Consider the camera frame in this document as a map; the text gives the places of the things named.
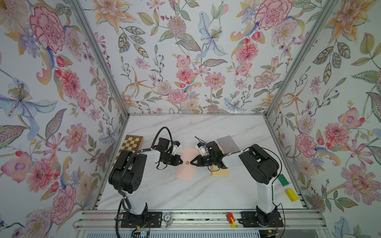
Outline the yellow envelope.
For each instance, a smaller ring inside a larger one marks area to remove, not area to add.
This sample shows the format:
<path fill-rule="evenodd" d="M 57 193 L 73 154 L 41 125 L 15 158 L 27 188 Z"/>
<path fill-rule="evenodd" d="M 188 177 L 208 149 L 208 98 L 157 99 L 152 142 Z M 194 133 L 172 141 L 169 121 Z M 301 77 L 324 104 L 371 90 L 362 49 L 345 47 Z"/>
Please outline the yellow envelope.
<path fill-rule="evenodd" d="M 229 177 L 228 169 L 218 169 L 216 171 L 211 172 L 212 177 Z"/>

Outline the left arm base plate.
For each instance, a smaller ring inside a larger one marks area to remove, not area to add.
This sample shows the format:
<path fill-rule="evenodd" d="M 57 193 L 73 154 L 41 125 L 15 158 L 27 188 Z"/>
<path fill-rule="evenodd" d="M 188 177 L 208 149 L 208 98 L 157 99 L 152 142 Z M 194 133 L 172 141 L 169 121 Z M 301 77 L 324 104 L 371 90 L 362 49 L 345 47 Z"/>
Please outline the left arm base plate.
<path fill-rule="evenodd" d="M 121 218 L 121 228 L 137 228 L 148 224 L 149 228 L 160 228 L 162 225 L 162 212 L 144 212 L 141 215 L 131 213 L 123 214 Z"/>

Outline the pink envelope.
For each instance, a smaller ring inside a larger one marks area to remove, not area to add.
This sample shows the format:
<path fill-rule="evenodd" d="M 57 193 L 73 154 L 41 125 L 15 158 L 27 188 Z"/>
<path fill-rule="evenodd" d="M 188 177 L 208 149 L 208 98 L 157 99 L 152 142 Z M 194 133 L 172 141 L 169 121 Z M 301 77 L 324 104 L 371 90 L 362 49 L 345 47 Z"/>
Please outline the pink envelope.
<path fill-rule="evenodd" d="M 198 155 L 198 150 L 192 148 L 184 148 L 181 154 L 181 159 L 183 163 L 177 167 L 175 178 L 193 181 L 196 166 L 192 165 L 191 161 L 195 159 Z"/>

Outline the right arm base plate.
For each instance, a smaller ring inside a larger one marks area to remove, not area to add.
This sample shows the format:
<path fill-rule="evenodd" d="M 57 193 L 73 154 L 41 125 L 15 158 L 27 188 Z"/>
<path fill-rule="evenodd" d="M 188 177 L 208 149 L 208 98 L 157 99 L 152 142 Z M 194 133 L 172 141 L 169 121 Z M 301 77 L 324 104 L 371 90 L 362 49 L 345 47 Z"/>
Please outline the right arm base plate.
<path fill-rule="evenodd" d="M 271 213 L 258 211 L 242 211 L 240 223 L 244 228 L 283 228 L 284 222 L 275 209 Z"/>

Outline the grey envelope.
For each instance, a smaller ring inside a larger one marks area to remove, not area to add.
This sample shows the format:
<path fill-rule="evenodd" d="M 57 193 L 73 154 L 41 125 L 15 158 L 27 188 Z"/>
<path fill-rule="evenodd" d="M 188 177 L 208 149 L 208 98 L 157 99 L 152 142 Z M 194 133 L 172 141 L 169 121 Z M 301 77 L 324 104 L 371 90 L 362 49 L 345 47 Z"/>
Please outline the grey envelope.
<path fill-rule="evenodd" d="M 239 152 L 240 148 L 231 136 L 225 136 L 217 139 L 217 142 L 224 154 Z"/>

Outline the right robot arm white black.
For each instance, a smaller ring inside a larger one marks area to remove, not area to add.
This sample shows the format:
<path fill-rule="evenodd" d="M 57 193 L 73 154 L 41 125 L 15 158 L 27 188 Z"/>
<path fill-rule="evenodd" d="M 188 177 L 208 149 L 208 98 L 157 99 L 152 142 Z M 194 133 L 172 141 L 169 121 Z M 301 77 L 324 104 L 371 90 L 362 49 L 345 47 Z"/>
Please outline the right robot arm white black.
<path fill-rule="evenodd" d="M 268 154 L 268 149 L 253 144 L 244 150 L 223 154 L 214 141 L 208 144 L 200 142 L 197 149 L 200 154 L 190 161 L 193 166 L 210 167 L 215 165 L 218 170 L 225 170 L 244 165 L 257 183 L 258 205 L 256 210 L 264 216 L 277 212 L 273 198 L 273 183 L 277 179 L 280 165 Z"/>

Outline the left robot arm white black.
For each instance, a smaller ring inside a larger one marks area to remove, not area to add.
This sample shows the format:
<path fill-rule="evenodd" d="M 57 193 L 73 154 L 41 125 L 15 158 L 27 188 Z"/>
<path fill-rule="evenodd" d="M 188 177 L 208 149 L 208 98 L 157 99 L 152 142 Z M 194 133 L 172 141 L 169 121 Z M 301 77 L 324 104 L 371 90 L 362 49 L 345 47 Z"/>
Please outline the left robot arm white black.
<path fill-rule="evenodd" d="M 133 193 L 140 187 L 148 158 L 153 158 L 167 166 L 178 166 L 183 163 L 178 150 L 179 141 L 160 138 L 152 148 L 138 151 L 122 150 L 114 164 L 108 183 L 123 197 L 122 207 L 131 215 L 146 217 L 148 205 L 133 198 Z"/>

